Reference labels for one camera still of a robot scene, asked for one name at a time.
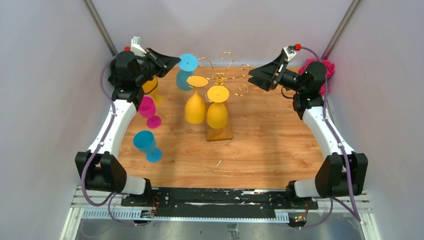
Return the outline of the teal wine glass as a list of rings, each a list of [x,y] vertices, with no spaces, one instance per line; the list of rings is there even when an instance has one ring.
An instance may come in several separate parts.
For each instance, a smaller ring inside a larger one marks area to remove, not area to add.
[[[176,75],[176,86],[182,91],[189,91],[191,87],[188,85],[187,79],[194,75],[194,70],[198,67],[198,59],[190,53],[184,53],[179,58],[180,70]]]
[[[157,147],[154,134],[143,130],[133,137],[133,145],[142,153],[150,163],[157,163],[162,158],[162,151]]]

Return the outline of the yellow wine glass taken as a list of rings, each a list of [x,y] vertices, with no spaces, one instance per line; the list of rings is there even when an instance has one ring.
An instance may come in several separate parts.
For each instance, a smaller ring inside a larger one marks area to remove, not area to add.
[[[156,106],[160,106],[163,103],[164,98],[158,94],[159,82],[156,76],[144,83],[142,89],[145,95],[150,96],[154,100]]]

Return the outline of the pink wine glass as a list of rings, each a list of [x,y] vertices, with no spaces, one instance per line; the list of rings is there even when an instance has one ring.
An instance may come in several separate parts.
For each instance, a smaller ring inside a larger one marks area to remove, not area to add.
[[[162,124],[162,119],[156,115],[157,108],[155,101],[150,96],[145,95],[142,98],[138,113],[146,118],[146,125],[150,129],[156,129]]]

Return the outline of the yellow wine glass front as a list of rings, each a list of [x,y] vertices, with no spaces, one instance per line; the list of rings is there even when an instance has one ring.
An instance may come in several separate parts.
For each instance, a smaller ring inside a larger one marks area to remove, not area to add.
[[[207,124],[213,129],[221,129],[228,121],[228,110],[225,102],[230,96],[229,90],[221,85],[211,87],[206,97],[211,102],[207,110]]]

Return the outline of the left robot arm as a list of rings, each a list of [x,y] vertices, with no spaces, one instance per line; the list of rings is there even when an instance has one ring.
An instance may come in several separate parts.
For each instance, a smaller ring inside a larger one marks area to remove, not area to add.
[[[75,156],[85,200],[94,207],[105,205],[113,194],[134,195],[140,206],[153,201],[149,179],[130,175],[118,160],[125,132],[145,96],[143,85],[163,78],[181,59],[146,48],[141,55],[124,50],[103,67],[100,88],[109,101],[107,117],[92,144]]]

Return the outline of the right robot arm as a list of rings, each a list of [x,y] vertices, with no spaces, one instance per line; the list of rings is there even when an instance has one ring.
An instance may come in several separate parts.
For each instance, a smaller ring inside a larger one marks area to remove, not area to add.
[[[321,87],[326,83],[327,68],[320,61],[310,62],[302,74],[287,68],[288,55],[281,53],[272,62],[249,71],[248,82],[262,90],[277,86],[293,90],[294,111],[311,130],[324,161],[309,179],[292,180],[286,187],[286,204],[298,209],[306,199],[315,197],[355,197],[363,192],[368,158],[356,152],[340,135],[331,120]]]

